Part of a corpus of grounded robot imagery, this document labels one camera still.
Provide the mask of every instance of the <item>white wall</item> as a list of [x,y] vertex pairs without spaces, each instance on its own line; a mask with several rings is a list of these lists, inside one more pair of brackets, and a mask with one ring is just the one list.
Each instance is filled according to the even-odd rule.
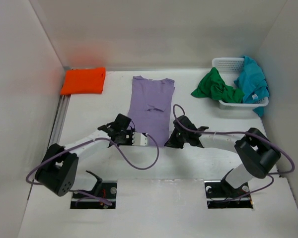
[[0,0],[0,238],[17,237],[59,99],[63,68],[28,0]]
[[[298,0],[288,0],[256,59],[271,92],[264,126],[296,163],[295,172],[288,178],[298,205]],[[289,169],[286,159],[280,161],[279,168]]]
[[253,55],[286,0],[30,0],[63,65],[209,67]]

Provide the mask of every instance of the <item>white table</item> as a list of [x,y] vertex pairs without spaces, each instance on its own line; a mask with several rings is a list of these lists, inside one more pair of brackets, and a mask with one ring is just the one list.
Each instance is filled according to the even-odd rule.
[[[197,126],[216,131],[264,132],[254,112],[223,111],[218,102],[196,99],[190,93],[209,69],[107,72],[102,95],[73,95],[67,110],[60,144],[89,135],[100,125],[127,115],[131,80],[175,80],[172,104],[183,106]],[[171,115],[170,131],[173,130]],[[137,166],[153,162],[154,147],[123,147]],[[56,237],[297,237],[298,210],[287,180],[275,177],[268,189],[252,195],[254,209],[207,209],[204,179],[221,179],[241,163],[235,153],[185,146],[183,150],[161,148],[157,164],[147,171],[131,168],[115,148],[101,151],[79,165],[104,180],[118,179],[115,210],[70,210],[70,194],[59,198],[42,186],[32,189],[20,238]],[[253,179],[250,189],[270,179]]]

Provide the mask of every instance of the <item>white plastic basket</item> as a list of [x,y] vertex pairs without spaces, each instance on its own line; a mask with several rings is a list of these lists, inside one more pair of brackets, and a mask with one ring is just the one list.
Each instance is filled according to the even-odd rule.
[[[236,80],[244,67],[244,58],[215,58],[212,60],[212,66],[216,67],[226,83],[226,85],[233,86],[234,80]],[[257,107],[264,107],[268,105],[268,98],[256,102],[255,104],[247,103],[225,103],[219,100],[220,109],[238,109],[238,110],[253,110]]]

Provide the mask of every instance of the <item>lavender shirt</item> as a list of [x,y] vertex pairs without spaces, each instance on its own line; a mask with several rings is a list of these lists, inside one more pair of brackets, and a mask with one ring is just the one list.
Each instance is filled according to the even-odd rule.
[[150,134],[160,147],[169,138],[171,100],[174,80],[152,80],[134,76],[128,117],[137,132]]

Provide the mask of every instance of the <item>folded orange towel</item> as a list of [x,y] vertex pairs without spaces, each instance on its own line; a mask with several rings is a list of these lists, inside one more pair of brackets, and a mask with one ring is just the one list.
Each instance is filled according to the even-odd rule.
[[74,69],[66,72],[61,95],[103,92],[106,68]]

